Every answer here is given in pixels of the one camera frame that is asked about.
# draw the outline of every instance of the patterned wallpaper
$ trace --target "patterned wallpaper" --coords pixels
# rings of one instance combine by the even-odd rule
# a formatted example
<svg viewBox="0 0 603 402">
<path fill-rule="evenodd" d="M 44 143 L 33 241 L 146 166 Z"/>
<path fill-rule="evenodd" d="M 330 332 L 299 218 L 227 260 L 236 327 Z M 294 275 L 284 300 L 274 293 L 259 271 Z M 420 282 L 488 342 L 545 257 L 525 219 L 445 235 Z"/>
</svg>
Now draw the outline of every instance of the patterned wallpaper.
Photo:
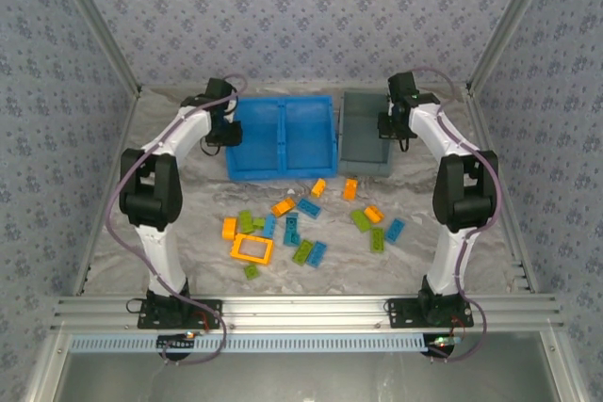
<svg viewBox="0 0 603 402">
<path fill-rule="evenodd" d="M 72 0 L 0 0 L 0 400 L 70 293 L 130 95 Z"/>
<path fill-rule="evenodd" d="M 142 84 L 374 81 L 430 64 L 466 80 L 509 0 L 94 0 Z"/>
<path fill-rule="evenodd" d="M 533 0 L 480 95 L 543 291 L 603 400 L 603 0 Z"/>
</svg>

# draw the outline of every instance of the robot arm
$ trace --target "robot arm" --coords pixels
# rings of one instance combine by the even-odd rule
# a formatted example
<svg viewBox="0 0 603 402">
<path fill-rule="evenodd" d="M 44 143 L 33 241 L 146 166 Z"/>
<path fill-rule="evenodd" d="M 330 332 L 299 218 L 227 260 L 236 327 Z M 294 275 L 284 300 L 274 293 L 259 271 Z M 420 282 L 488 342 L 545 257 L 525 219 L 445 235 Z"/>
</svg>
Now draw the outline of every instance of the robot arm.
<svg viewBox="0 0 603 402">
<path fill-rule="evenodd" d="M 466 244 L 459 274 L 463 287 L 464 270 L 478 236 L 475 230 L 494 214 L 497 202 L 492 177 L 478 158 L 459 143 L 480 153 L 495 171 L 497 156 L 492 151 L 478 151 L 466 141 L 442 111 L 439 100 L 432 93 L 418 92 L 411 72 L 390 77 L 388 85 L 390 107 L 379 116 L 380 137 L 400 140 L 400 147 L 405 140 L 406 150 L 410 138 L 421 138 L 439 163 L 432 206 L 442 227 L 432 266 L 419 292 L 425 319 L 438 325 L 464 311 L 455 267 Z"/>
<path fill-rule="evenodd" d="M 175 292 L 187 295 L 187 277 L 180 266 L 173 222 L 182 210 L 182 189 L 178 168 L 192 147 L 205 139 L 208 146 L 236 146 L 242 140 L 239 121 L 228 122 L 225 105 L 199 110 L 176 127 L 176 123 L 196 107 L 224 98 L 235 91 L 227 82 L 210 79 L 205 94 L 186 98 L 176 118 L 156 139 L 140 150 L 122 154 L 122 177 L 150 148 L 158 144 L 144 164 L 137 169 L 120 194 L 120 209 L 128 215 L 140 237 L 144 252 L 164 282 Z M 173 129 L 165 142 L 160 137 Z M 147 298 L 170 294 L 151 275 Z"/>
</svg>

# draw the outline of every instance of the blue plastic tray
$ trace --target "blue plastic tray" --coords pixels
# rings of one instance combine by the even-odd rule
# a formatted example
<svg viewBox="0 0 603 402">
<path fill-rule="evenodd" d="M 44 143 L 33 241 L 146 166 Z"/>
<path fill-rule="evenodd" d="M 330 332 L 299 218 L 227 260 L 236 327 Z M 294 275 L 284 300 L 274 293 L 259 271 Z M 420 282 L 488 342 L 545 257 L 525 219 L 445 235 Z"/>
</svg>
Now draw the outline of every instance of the blue plastic tray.
<svg viewBox="0 0 603 402">
<path fill-rule="evenodd" d="M 233 181 L 328 178 L 337 174 L 331 96 L 240 99 L 243 142 L 226 150 Z"/>
</svg>

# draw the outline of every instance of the white marble table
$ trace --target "white marble table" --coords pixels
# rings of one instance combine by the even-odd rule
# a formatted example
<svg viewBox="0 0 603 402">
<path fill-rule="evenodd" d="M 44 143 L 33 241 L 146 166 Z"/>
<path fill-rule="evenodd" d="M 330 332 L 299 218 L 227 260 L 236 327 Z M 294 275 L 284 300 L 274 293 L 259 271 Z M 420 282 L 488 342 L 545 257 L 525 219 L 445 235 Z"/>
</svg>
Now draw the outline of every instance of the white marble table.
<svg viewBox="0 0 603 402">
<path fill-rule="evenodd" d="M 343 90 L 327 91 L 338 108 Z M 173 118 L 174 100 L 145 91 L 139 101 L 127 140 L 139 147 L 155 137 Z M 447 113 L 460 131 L 471 137 L 464 105 L 455 103 Z M 426 146 L 411 142 L 407 153 L 394 152 L 394 172 L 389 178 L 360 177 L 356 201 L 343 201 L 345 178 L 328 181 L 319 204 L 317 220 L 300 215 L 302 238 L 328 245 L 318 269 L 291 261 L 295 249 L 283 246 L 285 220 L 278 222 L 272 262 L 260 266 L 261 276 L 247 281 L 245 263 L 229 256 L 231 243 L 222 240 L 224 217 L 249 209 L 265 216 L 269 208 L 286 196 L 307 196 L 314 181 L 233 183 L 228 179 L 224 153 L 204 155 L 195 148 L 180 168 L 184 207 L 176 231 L 180 260 L 188 275 L 191 292 L 211 294 L 413 294 L 433 259 L 439 224 L 432 214 L 432 192 L 437 165 Z M 360 234 L 350 212 L 376 204 L 386 215 L 406 222 L 395 246 L 386 244 L 383 254 L 370 252 L 369 234 Z M 139 244 L 133 228 L 117 207 L 113 210 L 117 231 L 130 243 Z M 475 245 L 465 274 L 468 292 L 503 293 L 512 280 L 512 256 L 505 248 L 496 226 Z M 121 249 L 103 230 L 91 261 L 86 295 L 141 293 L 148 284 L 148 272 L 139 260 Z"/>
</svg>

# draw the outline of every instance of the gray plastic tray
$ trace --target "gray plastic tray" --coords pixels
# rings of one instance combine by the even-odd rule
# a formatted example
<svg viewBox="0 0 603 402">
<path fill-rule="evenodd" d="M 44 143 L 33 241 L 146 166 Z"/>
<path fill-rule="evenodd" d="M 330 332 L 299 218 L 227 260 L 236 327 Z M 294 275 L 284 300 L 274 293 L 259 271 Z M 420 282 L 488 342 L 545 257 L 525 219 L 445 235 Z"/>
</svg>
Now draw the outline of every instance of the gray plastic tray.
<svg viewBox="0 0 603 402">
<path fill-rule="evenodd" d="M 384 93 L 346 91 L 339 110 L 337 172 L 346 175 L 389 176 L 392 172 L 390 140 L 377 129 L 380 112 L 387 111 Z"/>
</svg>

